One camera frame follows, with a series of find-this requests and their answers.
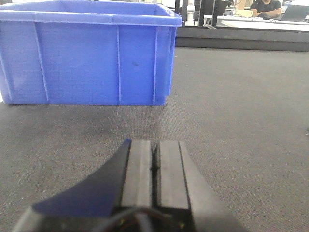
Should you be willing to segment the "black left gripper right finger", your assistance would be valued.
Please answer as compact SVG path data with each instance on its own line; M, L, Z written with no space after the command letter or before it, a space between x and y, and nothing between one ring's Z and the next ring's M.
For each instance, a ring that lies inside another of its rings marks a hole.
M247 232L194 164L184 142L161 140L153 156L154 205L182 232Z

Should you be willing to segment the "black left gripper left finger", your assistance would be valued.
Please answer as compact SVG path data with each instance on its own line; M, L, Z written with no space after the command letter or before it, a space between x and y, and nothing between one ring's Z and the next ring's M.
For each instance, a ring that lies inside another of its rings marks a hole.
M148 140L123 141L95 172L30 206L15 232L90 232L129 208L152 207L152 149Z

